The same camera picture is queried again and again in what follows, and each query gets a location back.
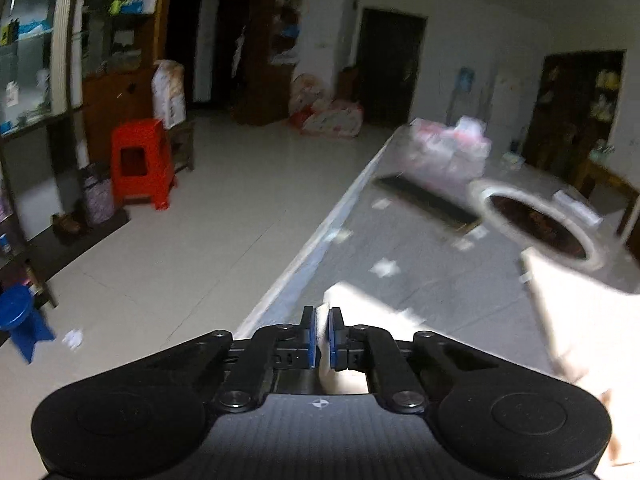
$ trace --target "white floor tile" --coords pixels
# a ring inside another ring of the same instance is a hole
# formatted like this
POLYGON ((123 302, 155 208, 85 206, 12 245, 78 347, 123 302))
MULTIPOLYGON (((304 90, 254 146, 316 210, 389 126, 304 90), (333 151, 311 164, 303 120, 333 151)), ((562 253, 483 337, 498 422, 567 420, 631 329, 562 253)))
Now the white floor tile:
POLYGON ((199 336, 235 330, 296 256, 390 131, 355 140, 196 116, 196 170, 178 174, 167 211, 129 208, 131 222, 50 282, 58 339, 26 365, 0 348, 2 477, 44 474, 30 436, 38 403, 64 384, 199 336), (75 351, 62 338, 82 329, 75 351))

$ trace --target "black circular pad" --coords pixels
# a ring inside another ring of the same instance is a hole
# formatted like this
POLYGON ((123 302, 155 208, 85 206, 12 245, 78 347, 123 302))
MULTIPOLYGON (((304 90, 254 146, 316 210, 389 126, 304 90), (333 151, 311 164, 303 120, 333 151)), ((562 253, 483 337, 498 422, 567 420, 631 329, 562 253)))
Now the black circular pad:
POLYGON ((49 470, 71 478, 140 478, 191 454, 202 402, 183 386, 62 388, 44 399, 31 435, 49 470))
POLYGON ((595 468, 609 415, 587 392, 556 380, 456 386, 436 413, 443 444, 507 478, 567 478, 595 468))

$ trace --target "paper scrap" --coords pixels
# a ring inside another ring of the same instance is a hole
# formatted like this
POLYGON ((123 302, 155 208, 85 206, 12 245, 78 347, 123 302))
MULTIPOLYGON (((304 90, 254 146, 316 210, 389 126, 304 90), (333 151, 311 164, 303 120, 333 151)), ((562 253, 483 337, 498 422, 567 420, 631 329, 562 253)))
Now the paper scrap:
POLYGON ((329 234, 326 236, 325 240, 340 245, 352 234, 353 231, 349 231, 348 229, 333 229, 332 231, 329 231, 329 234))
POLYGON ((489 234, 489 229, 487 229, 483 225, 479 225, 469 233, 469 235, 475 238, 476 240, 482 240, 482 238, 484 238, 488 234, 489 234))
POLYGON ((397 262, 390 262, 386 258, 382 258, 378 263, 369 269, 369 272, 373 272, 379 278, 389 278, 400 274, 400 267, 397 262))
POLYGON ((75 350, 82 344, 82 330, 71 330, 65 335, 62 342, 72 350, 75 350))
POLYGON ((15 81, 9 81, 6 84, 6 96, 4 98, 4 106, 6 108, 15 106, 18 104, 18 83, 15 81))
POLYGON ((473 249, 475 247, 475 244, 473 242, 470 242, 466 238, 460 238, 460 240, 456 240, 455 242, 453 242, 453 246, 457 250, 466 253, 467 251, 473 249))
POLYGON ((380 200, 376 200, 371 207, 373 209, 382 211, 383 209, 386 209, 390 205, 391 205, 391 200, 389 200, 388 198, 381 198, 380 200))

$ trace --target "wooden cabinet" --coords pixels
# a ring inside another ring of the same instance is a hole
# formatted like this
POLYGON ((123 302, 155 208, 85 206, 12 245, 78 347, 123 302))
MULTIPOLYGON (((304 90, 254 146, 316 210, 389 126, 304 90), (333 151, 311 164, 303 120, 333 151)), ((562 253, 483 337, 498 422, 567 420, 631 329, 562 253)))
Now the wooden cabinet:
POLYGON ((623 52, 579 52, 545 59, 538 100, 523 155, 528 164, 572 182, 599 139, 609 139, 623 52), (599 100, 609 105, 606 120, 594 116, 599 100))
POLYGON ((153 117, 153 68, 89 77, 82 83, 89 160, 109 164, 111 132, 126 121, 153 117))
MULTIPOLYGON (((233 108, 239 123, 261 126, 289 116, 294 65, 274 65, 274 17, 282 12, 276 0, 251 0, 251 18, 242 51, 246 89, 233 108)), ((277 45, 275 51, 283 47, 277 45)))

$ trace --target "dark door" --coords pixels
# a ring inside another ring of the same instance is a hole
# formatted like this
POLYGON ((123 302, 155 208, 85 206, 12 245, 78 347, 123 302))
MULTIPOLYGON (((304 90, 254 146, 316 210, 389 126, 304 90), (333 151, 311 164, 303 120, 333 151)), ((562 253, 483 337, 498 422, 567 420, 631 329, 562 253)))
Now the dark door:
POLYGON ((184 99, 193 103, 193 71, 202 0, 169 0, 164 55, 184 67, 184 99))
POLYGON ((249 23, 250 0, 219 0, 216 20, 216 47, 213 63, 211 95, 215 104, 232 100, 233 91, 242 84, 242 67, 232 76, 236 41, 249 23))
POLYGON ((417 16, 364 9, 358 66, 366 121, 385 126, 407 121, 425 26, 417 16))

